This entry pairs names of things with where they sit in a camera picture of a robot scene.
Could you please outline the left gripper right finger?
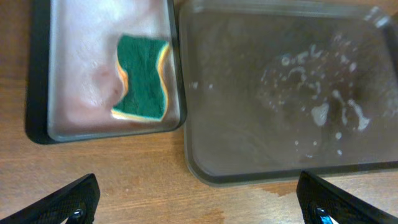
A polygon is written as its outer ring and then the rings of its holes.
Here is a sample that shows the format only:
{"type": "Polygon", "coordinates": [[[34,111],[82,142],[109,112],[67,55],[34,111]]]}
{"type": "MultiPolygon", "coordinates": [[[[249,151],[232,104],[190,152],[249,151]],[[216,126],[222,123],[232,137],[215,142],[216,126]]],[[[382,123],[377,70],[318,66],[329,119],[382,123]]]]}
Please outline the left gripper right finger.
{"type": "Polygon", "coordinates": [[[397,217],[307,171],[300,173],[297,198],[305,224],[397,223],[397,217]]]}

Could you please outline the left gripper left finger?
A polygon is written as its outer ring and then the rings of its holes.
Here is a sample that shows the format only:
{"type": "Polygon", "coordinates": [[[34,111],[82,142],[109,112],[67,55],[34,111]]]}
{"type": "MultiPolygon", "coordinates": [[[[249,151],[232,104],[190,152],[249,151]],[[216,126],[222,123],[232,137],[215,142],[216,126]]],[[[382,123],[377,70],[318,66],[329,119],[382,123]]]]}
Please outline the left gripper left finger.
{"type": "Polygon", "coordinates": [[[4,218],[1,223],[92,224],[100,200],[94,174],[86,174],[28,207],[4,218]]]}

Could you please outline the green yellow sponge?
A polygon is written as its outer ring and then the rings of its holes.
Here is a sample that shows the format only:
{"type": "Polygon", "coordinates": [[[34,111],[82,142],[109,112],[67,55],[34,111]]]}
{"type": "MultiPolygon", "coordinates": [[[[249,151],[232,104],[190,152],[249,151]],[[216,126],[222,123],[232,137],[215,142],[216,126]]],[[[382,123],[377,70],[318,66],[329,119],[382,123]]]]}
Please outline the green yellow sponge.
{"type": "Polygon", "coordinates": [[[123,35],[116,52],[116,70],[123,84],[121,99],[112,107],[116,119],[161,121],[169,107],[164,65],[170,55],[165,40],[123,35]]]}

